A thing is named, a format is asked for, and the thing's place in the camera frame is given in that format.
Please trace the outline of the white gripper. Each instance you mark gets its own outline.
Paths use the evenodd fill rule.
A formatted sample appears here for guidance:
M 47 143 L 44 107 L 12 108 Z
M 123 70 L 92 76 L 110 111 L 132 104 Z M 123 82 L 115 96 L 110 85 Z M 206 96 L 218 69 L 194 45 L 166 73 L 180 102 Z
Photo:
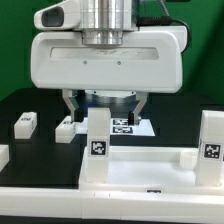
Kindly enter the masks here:
M 120 46 L 86 46 L 79 32 L 42 32 L 31 48 L 31 79 L 39 88 L 63 89 L 71 120 L 79 121 L 73 91 L 135 91 L 138 101 L 128 124 L 138 125 L 146 92 L 175 93 L 183 83 L 183 26 L 146 27 L 128 32 Z

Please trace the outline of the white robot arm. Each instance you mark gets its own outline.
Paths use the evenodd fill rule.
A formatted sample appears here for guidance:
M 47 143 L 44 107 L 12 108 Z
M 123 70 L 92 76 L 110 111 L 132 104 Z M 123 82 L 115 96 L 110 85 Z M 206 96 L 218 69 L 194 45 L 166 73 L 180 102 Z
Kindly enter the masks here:
M 63 0 L 39 10 L 41 32 L 31 48 L 31 79 L 38 88 L 60 89 L 73 120 L 74 90 L 96 94 L 134 92 L 139 114 L 150 93 L 175 93 L 183 82 L 182 53 L 190 43 L 187 24 L 169 14 L 137 15 L 138 0 Z

